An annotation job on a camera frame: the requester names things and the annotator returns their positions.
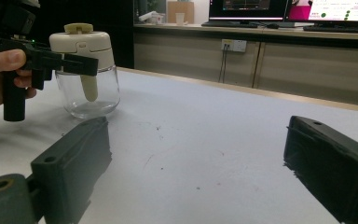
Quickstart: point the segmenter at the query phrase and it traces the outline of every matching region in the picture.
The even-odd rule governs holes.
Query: white tabletop
[[[287,101],[120,71],[108,116],[113,161],[81,223],[337,223],[283,166],[293,115],[358,141],[358,111]],[[57,83],[26,102],[25,121],[0,106],[0,175],[30,162],[74,128]]]

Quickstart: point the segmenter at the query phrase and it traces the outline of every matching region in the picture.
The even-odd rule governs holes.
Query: computer monitor
[[[285,20],[358,26],[358,0],[288,0]]]
[[[209,0],[209,21],[283,21],[286,0]]]

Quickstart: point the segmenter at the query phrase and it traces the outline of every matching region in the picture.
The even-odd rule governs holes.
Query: black handle
[[[22,121],[25,119],[25,88],[18,88],[14,85],[14,78],[17,73],[4,72],[3,74],[3,101],[4,120]]]

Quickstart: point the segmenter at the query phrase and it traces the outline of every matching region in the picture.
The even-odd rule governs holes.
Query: wall socket
[[[245,52],[246,50],[246,40],[222,39],[221,49],[225,49],[225,45],[228,46],[226,47],[228,51]]]

